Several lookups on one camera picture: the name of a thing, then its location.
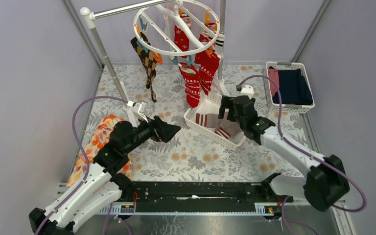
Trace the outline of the red dotted sock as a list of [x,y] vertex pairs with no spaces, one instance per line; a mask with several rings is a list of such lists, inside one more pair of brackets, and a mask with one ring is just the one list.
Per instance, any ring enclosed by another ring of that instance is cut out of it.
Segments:
[[212,52],[210,56],[206,53],[202,55],[197,64],[199,64],[200,85],[203,92],[208,95],[212,88],[212,81],[220,64],[220,56]]

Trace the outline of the white sock with black stripes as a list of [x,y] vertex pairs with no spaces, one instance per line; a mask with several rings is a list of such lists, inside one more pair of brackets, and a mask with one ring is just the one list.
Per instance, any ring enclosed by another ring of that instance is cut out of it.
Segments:
[[218,56],[220,56],[221,59],[224,59],[224,53],[223,53],[224,42],[225,42],[225,35],[219,33],[215,41],[215,46],[213,50]]

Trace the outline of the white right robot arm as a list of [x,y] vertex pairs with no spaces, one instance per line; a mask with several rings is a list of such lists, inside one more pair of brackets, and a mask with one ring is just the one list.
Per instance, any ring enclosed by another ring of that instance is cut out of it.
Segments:
[[302,177],[272,174],[263,181],[266,184],[261,188],[263,199],[273,202],[279,196],[302,198],[324,212],[349,192],[339,157],[326,157],[294,140],[287,140],[273,121],[258,115],[254,104],[255,99],[246,95],[224,95],[218,117],[237,123],[245,137],[274,151],[302,173]]

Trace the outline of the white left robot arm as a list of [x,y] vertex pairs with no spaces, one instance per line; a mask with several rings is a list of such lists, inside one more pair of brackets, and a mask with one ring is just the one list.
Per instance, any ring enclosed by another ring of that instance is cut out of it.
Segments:
[[30,212],[32,231],[36,235],[72,235],[108,204],[130,199],[134,183],[120,172],[129,161],[128,154],[147,140],[169,142],[180,130],[158,116],[141,120],[137,127],[118,122],[84,176],[52,204]]

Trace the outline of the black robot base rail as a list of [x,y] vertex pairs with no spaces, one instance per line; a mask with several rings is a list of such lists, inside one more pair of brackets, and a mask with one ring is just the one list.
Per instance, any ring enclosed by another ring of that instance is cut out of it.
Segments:
[[132,195],[103,208],[112,215],[237,215],[281,214],[292,197],[276,195],[267,183],[135,182]]

